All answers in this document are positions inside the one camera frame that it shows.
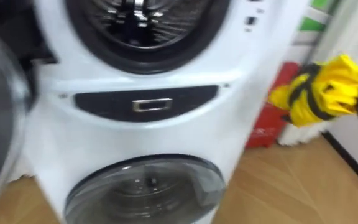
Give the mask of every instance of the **wooden floor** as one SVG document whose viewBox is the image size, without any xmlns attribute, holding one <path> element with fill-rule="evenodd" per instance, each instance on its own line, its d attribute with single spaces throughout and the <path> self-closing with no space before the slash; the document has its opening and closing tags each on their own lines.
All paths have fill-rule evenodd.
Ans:
<svg viewBox="0 0 358 224">
<path fill-rule="evenodd" d="M 58 223 L 32 179 L 8 186 L 0 224 Z M 324 139 L 248 150 L 214 224 L 358 224 L 358 176 Z"/>
</svg>

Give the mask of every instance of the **stacked washer dryer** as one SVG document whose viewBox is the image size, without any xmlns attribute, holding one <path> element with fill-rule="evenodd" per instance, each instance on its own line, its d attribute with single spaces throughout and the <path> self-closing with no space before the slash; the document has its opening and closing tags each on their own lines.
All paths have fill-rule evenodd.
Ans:
<svg viewBox="0 0 358 224">
<path fill-rule="evenodd" d="M 59 219 L 211 223 L 307 0 L 36 0 L 24 154 Z"/>
</svg>

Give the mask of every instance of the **red object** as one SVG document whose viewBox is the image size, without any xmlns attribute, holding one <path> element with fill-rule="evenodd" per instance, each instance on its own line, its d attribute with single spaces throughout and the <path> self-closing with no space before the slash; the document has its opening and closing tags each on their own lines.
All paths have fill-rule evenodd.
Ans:
<svg viewBox="0 0 358 224">
<path fill-rule="evenodd" d="M 297 63 L 284 63 L 272 89 L 290 83 L 298 72 L 299 67 Z M 271 146 L 286 125 L 286 122 L 282 119 L 282 116 L 286 114 L 288 114 L 287 111 L 276 108 L 270 103 L 266 103 L 260 112 L 246 147 Z"/>
</svg>

